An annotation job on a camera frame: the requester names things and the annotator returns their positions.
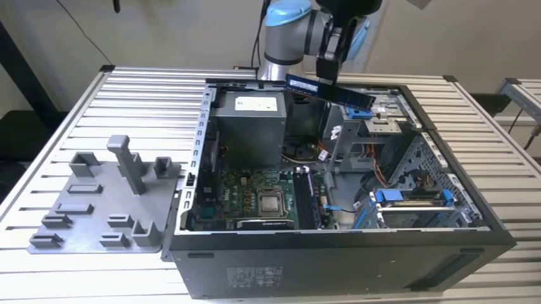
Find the open computer tower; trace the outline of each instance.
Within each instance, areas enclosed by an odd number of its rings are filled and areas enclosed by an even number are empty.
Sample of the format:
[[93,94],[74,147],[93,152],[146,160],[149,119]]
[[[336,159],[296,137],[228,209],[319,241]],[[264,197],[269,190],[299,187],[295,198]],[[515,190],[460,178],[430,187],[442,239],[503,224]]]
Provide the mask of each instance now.
[[407,87],[206,80],[168,255],[193,298],[442,291],[514,246]]

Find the slotted aluminum table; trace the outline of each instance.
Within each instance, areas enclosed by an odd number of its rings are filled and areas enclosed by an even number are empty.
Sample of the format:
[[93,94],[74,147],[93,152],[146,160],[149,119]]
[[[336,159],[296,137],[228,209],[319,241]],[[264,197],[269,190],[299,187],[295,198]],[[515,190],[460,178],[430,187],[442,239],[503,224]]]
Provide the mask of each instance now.
[[[204,78],[245,70],[121,68],[100,72],[0,205],[0,299],[15,303],[237,303],[190,300],[160,254],[29,255],[27,239],[62,189],[76,151],[112,160],[126,134],[142,161],[189,159]],[[541,169],[460,85],[442,77],[341,74],[341,82],[408,86],[518,245],[443,293],[248,299],[247,303],[541,303]]]
[[507,95],[536,124],[541,124],[541,80],[507,78],[499,93]]

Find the black cable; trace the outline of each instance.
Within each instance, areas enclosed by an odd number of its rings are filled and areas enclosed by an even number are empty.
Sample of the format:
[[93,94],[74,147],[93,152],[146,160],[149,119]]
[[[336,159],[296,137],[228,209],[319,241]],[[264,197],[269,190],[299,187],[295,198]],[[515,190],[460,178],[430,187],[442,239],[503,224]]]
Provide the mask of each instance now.
[[351,210],[345,210],[345,209],[340,209],[340,210],[336,210],[336,211],[343,211],[343,212],[347,212],[347,213],[356,213],[356,211],[351,211]]
[[516,117],[514,117],[512,123],[510,124],[508,131],[507,131],[508,134],[510,134],[510,131],[512,130],[514,124],[516,123],[516,120],[518,120],[518,117],[520,116],[520,114],[522,114],[522,109],[518,111]]
[[531,135],[527,142],[526,142],[526,145],[523,146],[524,150],[527,150],[527,148],[530,147],[534,138],[535,138],[535,135]]
[[367,183],[369,182],[369,180],[372,180],[372,178],[375,178],[375,173],[373,173],[373,171],[367,172],[367,173],[360,177],[360,181],[359,181],[359,183],[360,183],[360,188],[359,188],[359,190],[356,191],[356,193],[355,193],[355,195],[353,195],[353,202],[359,201],[360,195],[361,195],[363,193],[368,193],[368,192],[369,192],[369,190],[365,189],[365,185],[367,185]]
[[259,66],[261,65],[261,57],[260,57],[260,51],[259,51],[259,34],[261,33],[263,19],[267,14],[267,9],[268,9],[269,5],[271,5],[271,0],[263,0],[261,12],[259,14],[259,26],[256,28],[256,36],[255,36],[253,48],[252,48],[252,57],[249,58],[249,67],[253,67],[255,49],[256,49],[256,58],[257,58]]
[[108,59],[108,57],[105,56],[105,54],[102,53],[101,49],[96,46],[96,44],[93,43],[92,39],[88,37],[86,33],[84,32],[81,26],[78,25],[78,22],[76,21],[76,19],[73,18],[73,16],[70,15],[68,9],[65,8],[64,4],[61,4],[60,0],[56,0],[56,3],[58,3],[58,5],[61,6],[61,8],[64,9],[64,11],[66,12],[70,20],[73,20],[76,26],[78,27],[82,36],[88,39],[89,43],[92,43],[92,45],[94,46],[94,48],[97,49],[97,51],[101,53],[102,57],[105,58],[106,62],[112,65],[110,60]]

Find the sticker label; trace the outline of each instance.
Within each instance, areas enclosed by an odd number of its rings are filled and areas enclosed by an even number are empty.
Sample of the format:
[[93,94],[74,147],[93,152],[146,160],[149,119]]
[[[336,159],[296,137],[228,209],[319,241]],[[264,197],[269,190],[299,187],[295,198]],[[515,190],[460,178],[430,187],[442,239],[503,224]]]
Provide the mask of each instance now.
[[317,159],[320,161],[324,161],[327,159],[327,156],[328,156],[328,152],[325,150],[321,150],[319,153]]
[[384,111],[385,111],[385,109],[384,109],[383,107],[380,107],[380,106],[372,106],[372,107],[371,107],[371,110],[372,110],[373,112],[384,112]]
[[292,87],[299,87],[304,90],[308,90],[311,92],[316,92],[317,91],[317,86],[312,85],[312,84],[305,84],[304,82],[296,81],[296,80],[289,80],[288,81],[288,85]]
[[236,111],[277,111],[275,97],[239,96],[235,98]]
[[275,287],[281,280],[283,267],[227,267],[229,288]]

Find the green circuit board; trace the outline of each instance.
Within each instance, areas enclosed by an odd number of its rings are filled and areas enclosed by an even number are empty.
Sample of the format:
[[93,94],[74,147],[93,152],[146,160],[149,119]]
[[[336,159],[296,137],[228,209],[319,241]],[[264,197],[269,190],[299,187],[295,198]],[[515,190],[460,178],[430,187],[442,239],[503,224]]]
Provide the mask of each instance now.
[[[325,195],[323,175],[312,175],[313,192]],[[291,220],[297,228],[292,171],[279,170],[227,170],[220,174],[217,205],[212,214],[198,218],[201,230],[232,230],[236,222],[245,219]],[[264,216],[259,209],[259,197],[265,194],[280,197],[280,214]]]

